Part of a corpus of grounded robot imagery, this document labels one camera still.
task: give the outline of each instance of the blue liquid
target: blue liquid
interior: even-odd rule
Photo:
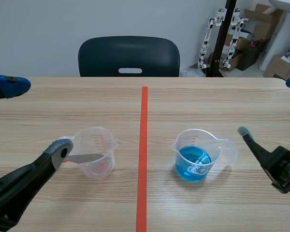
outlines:
[[[196,146],[186,146],[182,148],[180,154],[190,162],[195,164],[207,164],[211,163],[212,160],[209,154]],[[176,159],[176,170],[178,174],[189,181],[199,181],[206,177],[208,171],[211,169],[211,165],[208,166],[193,166],[182,158]]]

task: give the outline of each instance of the sink pedestal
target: sink pedestal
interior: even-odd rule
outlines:
[[[290,48],[290,13],[285,12],[284,15],[285,18],[283,19],[282,16],[283,22],[280,29],[277,31],[276,36],[273,35],[263,61],[259,66],[262,71],[267,69],[274,55],[286,53]]]

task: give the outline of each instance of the measuring cup handle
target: measuring cup handle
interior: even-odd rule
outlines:
[[[228,165],[234,165],[237,159],[237,149],[235,147],[225,148],[228,151]]]
[[[228,156],[228,165],[235,164],[238,152],[234,147],[234,142],[230,139],[218,139],[217,145],[221,149],[221,152]]]

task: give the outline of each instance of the red tape line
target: red tape line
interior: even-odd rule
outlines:
[[[137,182],[136,232],[147,230],[147,119],[148,119],[148,87],[142,87],[139,147],[139,173]]]

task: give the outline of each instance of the measuring cup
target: measuring cup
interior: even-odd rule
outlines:
[[[228,156],[228,165],[234,164],[237,158],[237,150],[232,140],[218,139],[199,129],[180,133],[172,145],[172,150],[176,152],[177,172],[189,181],[205,178],[222,154]]]
[[[90,178],[107,176],[114,168],[114,150],[118,148],[112,133],[102,127],[87,128],[74,137],[68,138],[73,142],[73,150],[67,160],[75,162]]]

